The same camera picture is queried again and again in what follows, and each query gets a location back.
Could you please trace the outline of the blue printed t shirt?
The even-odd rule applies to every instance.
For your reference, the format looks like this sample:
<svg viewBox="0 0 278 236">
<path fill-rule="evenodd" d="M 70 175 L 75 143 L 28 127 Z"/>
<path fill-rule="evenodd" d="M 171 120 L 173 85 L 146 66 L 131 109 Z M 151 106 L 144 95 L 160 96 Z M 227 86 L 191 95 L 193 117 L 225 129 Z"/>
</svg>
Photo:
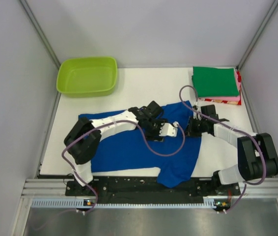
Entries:
<svg viewBox="0 0 278 236">
<path fill-rule="evenodd" d="M 91 169 L 99 173 L 157 167 L 157 182 L 172 188 L 190 179 L 200 145 L 200 137 L 183 138 L 182 134 L 146 145 L 138 129 L 122 132 L 99 144 Z"/>
</svg>

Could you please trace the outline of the aluminium frame rail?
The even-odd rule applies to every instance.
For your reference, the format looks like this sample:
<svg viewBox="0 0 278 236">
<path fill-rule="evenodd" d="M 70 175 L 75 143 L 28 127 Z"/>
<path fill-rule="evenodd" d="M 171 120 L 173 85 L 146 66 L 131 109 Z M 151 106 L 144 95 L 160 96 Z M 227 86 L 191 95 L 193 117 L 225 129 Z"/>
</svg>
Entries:
<svg viewBox="0 0 278 236">
<path fill-rule="evenodd" d="M 65 196 L 65 184 L 61 179 L 27 179 L 22 197 L 60 198 Z M 266 178 L 260 185 L 247 185 L 244 198 L 278 198 L 278 178 Z"/>
</svg>

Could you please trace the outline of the left aluminium corner post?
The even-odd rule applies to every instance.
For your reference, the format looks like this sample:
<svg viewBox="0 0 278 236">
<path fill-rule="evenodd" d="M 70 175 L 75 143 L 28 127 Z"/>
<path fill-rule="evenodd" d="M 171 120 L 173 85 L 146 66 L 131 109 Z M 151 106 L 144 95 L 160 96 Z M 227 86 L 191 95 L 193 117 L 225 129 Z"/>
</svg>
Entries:
<svg viewBox="0 0 278 236">
<path fill-rule="evenodd" d="M 28 19 L 30 20 L 31 25 L 34 27 L 40 41 L 42 42 L 45 50 L 47 51 L 49 57 L 53 61 L 54 65 L 59 69 L 60 68 L 60 61 L 57 58 L 51 44 L 49 43 L 43 29 L 41 28 L 33 10 L 31 9 L 27 0 L 18 0 L 19 4 L 21 5 L 22 9 L 24 10 L 25 14 L 27 15 Z"/>
</svg>

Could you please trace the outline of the lime green plastic tub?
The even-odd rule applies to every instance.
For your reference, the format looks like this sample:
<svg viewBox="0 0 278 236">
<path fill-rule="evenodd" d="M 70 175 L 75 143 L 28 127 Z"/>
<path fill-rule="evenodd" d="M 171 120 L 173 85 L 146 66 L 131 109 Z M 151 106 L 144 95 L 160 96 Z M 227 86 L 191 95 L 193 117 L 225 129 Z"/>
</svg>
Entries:
<svg viewBox="0 0 278 236">
<path fill-rule="evenodd" d="M 117 78 L 117 61 L 113 57 L 71 58 L 59 68 L 56 89 L 74 98 L 107 96 L 114 92 Z"/>
</svg>

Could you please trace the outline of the right aluminium corner post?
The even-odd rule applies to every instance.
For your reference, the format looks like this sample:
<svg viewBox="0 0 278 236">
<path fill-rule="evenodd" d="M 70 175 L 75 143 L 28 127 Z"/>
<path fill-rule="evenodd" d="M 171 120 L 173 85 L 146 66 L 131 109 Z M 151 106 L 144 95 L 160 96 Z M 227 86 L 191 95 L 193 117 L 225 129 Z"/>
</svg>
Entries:
<svg viewBox="0 0 278 236">
<path fill-rule="evenodd" d="M 250 41 L 247 49 L 245 50 L 242 58 L 240 59 L 238 65 L 236 66 L 237 70 L 241 70 L 244 67 L 251 53 L 253 52 L 254 48 L 257 46 L 260 38 L 262 37 L 263 32 L 265 31 L 266 27 L 268 26 L 269 22 L 271 21 L 272 17 L 275 15 L 277 11 L 278 11 L 278 0 L 274 0 L 270 8 L 268 9 L 265 17 L 263 18 L 262 22 L 260 23 L 252 40 Z"/>
</svg>

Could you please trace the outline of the aluminium corner post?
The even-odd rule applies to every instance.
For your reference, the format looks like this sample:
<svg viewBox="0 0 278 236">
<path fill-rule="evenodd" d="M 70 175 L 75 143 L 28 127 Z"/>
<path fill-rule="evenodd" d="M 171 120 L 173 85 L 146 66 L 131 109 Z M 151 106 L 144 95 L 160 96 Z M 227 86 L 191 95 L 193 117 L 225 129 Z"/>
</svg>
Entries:
<svg viewBox="0 0 278 236">
<path fill-rule="evenodd" d="M 33 10 L 31 9 L 27 0 L 18 0 L 19 4 L 21 5 L 22 9 L 24 10 L 25 14 L 27 15 L 28 19 L 30 20 L 31 25 L 34 27 L 40 41 L 42 42 L 45 50 L 47 51 L 49 57 L 53 61 L 54 65 L 59 69 L 60 68 L 60 61 L 57 58 L 51 44 L 49 43 L 43 29 L 41 28 Z"/>
<path fill-rule="evenodd" d="M 268 9 L 265 17 L 263 18 L 262 22 L 260 23 L 252 40 L 250 41 L 247 49 L 245 50 L 242 58 L 240 59 L 238 65 L 236 66 L 237 70 L 241 70 L 244 67 L 251 53 L 253 52 L 254 48 L 257 46 L 260 38 L 262 37 L 263 32 L 265 31 L 266 27 L 268 26 L 269 22 L 271 21 L 272 17 L 275 15 L 277 11 L 278 11 L 278 0 L 274 0 L 270 8 Z"/>
</svg>

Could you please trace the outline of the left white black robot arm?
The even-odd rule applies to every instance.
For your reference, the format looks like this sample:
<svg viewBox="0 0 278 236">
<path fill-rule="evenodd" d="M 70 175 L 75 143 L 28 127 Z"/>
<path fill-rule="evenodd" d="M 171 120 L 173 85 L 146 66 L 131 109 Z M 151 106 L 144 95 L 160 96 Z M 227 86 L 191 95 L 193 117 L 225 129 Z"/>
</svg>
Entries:
<svg viewBox="0 0 278 236">
<path fill-rule="evenodd" d="M 76 189 L 83 195 L 93 190 L 91 160 L 96 155 L 101 141 L 126 131 L 138 129 L 143 133 L 144 141 L 161 141 L 171 127 L 163 118 L 164 109 L 155 101 L 148 106 L 131 107 L 125 111 L 104 118 L 80 117 L 64 139 L 65 150 L 74 162 L 65 159 L 72 167 L 77 181 Z"/>
</svg>

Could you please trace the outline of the folded red patterned t shirt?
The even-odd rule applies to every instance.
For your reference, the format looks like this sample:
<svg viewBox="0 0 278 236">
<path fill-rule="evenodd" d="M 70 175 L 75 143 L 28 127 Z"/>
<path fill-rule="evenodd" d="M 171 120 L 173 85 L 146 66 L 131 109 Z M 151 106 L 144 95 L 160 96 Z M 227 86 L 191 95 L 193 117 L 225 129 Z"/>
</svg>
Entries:
<svg viewBox="0 0 278 236">
<path fill-rule="evenodd" d="M 242 78 L 239 71 L 235 71 L 234 76 L 235 76 L 235 82 L 236 81 L 241 82 Z"/>
</svg>

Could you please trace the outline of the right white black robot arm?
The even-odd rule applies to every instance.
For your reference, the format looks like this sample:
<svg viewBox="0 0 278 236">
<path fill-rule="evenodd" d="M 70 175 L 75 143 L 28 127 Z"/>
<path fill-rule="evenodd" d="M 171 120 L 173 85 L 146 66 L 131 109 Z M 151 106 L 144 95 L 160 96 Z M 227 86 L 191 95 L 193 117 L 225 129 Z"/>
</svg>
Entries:
<svg viewBox="0 0 278 236">
<path fill-rule="evenodd" d="M 270 134 L 243 131 L 229 120 L 219 118 L 214 105 L 192 106 L 192 111 L 186 136 L 201 137 L 208 133 L 237 148 L 237 164 L 213 173 L 211 189 L 214 193 L 223 194 L 229 184 L 278 175 L 278 154 Z"/>
</svg>

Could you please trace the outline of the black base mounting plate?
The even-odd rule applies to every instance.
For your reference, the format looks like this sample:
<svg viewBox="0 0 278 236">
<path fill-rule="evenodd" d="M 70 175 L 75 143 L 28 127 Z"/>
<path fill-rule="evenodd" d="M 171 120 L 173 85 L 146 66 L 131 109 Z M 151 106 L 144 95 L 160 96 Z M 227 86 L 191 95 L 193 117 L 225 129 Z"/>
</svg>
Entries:
<svg viewBox="0 0 278 236">
<path fill-rule="evenodd" d="M 221 196 L 230 202 L 232 197 L 240 195 L 239 184 L 216 187 L 210 178 L 192 177 L 187 181 L 169 188 L 157 183 L 156 177 L 96 177 L 88 187 L 82 187 L 76 180 L 66 183 L 65 195 L 97 203 L 200 203 L 203 197 Z"/>
</svg>

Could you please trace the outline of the folded green t shirt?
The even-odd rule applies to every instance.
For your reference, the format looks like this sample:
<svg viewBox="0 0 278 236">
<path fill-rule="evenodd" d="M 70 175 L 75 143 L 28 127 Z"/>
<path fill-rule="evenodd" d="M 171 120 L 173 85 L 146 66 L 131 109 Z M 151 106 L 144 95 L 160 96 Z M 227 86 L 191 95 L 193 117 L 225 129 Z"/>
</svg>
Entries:
<svg viewBox="0 0 278 236">
<path fill-rule="evenodd" d="M 193 86 L 199 97 L 239 95 L 234 68 L 193 67 Z"/>
</svg>

